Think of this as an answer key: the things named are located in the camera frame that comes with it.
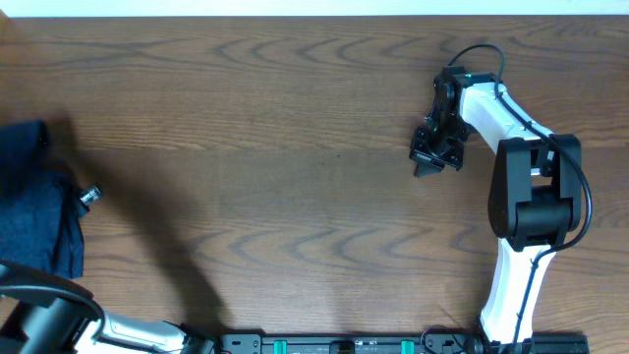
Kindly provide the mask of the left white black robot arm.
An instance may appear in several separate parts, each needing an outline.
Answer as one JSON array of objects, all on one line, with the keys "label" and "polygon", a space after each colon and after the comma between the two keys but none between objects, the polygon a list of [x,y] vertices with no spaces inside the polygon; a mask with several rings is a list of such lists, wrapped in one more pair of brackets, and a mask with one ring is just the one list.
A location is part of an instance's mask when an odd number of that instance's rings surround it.
[{"label": "left white black robot arm", "polygon": [[215,354],[215,336],[168,322],[146,322],[105,311],[80,285],[8,261],[1,295],[17,302],[1,324],[3,353]]}]

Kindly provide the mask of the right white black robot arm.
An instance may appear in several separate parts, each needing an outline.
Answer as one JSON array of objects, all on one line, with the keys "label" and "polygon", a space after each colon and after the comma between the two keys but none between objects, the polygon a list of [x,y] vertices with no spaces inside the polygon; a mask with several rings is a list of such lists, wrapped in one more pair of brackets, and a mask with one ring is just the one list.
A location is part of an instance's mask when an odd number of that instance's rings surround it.
[{"label": "right white black robot arm", "polygon": [[581,144],[536,122],[493,73],[446,66],[433,88],[426,123],[410,144],[414,174],[461,169],[473,133],[493,151],[487,215],[498,256],[479,317],[483,347],[487,353],[530,353],[544,273],[581,218]]}]

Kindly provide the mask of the dark blue shorts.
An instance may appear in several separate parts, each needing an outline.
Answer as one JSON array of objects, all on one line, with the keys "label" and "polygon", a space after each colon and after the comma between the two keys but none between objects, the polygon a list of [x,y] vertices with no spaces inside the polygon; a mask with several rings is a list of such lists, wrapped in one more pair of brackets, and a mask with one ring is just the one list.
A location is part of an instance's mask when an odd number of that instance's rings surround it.
[{"label": "dark blue shorts", "polygon": [[43,121],[1,127],[1,197],[14,197],[39,173],[48,154],[49,134]]}]

